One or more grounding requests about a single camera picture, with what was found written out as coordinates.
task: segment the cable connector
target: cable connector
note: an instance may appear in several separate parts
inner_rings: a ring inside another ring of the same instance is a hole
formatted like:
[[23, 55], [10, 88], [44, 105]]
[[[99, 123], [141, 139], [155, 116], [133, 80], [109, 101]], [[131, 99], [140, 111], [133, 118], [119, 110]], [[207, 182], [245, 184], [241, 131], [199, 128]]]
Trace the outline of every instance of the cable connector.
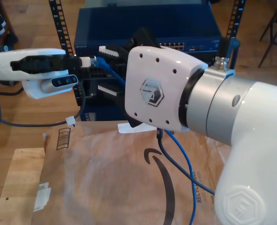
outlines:
[[160, 128], [157, 128], [157, 134], [156, 134], [157, 139], [162, 139], [163, 138], [163, 130]]

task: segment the wooden board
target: wooden board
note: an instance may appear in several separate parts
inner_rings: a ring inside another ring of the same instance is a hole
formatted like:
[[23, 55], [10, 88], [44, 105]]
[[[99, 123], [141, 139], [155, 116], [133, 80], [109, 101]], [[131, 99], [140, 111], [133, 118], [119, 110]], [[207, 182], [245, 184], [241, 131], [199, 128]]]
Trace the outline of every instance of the wooden board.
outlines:
[[44, 148], [16, 149], [0, 198], [0, 225], [31, 224]]

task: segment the black rack post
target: black rack post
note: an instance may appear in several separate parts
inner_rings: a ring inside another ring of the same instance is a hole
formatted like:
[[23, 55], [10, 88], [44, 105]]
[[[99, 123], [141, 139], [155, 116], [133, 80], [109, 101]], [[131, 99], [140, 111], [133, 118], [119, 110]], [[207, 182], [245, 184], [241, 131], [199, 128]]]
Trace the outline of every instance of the black rack post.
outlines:
[[245, 4], [246, 0], [234, 0], [228, 31], [226, 34], [227, 38], [236, 38]]
[[73, 56], [73, 48], [67, 31], [67, 23], [63, 14], [61, 0], [49, 0], [53, 20], [56, 26], [57, 34], [59, 37], [60, 45], [66, 54]]

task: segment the white robotic arm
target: white robotic arm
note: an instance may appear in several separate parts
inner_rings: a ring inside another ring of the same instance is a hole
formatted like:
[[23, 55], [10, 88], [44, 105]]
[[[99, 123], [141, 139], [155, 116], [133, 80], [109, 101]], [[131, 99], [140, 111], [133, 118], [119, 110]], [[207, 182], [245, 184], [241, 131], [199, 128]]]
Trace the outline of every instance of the white robotic arm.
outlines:
[[69, 60], [62, 49], [22, 49], [8, 51], [0, 46], [0, 81], [22, 81], [30, 98], [38, 99], [70, 91], [78, 83], [68, 67], [90, 67], [89, 57]]
[[215, 192], [224, 225], [277, 225], [277, 86], [235, 77], [227, 58], [204, 62], [139, 46], [128, 57], [125, 108], [152, 126], [232, 146]]

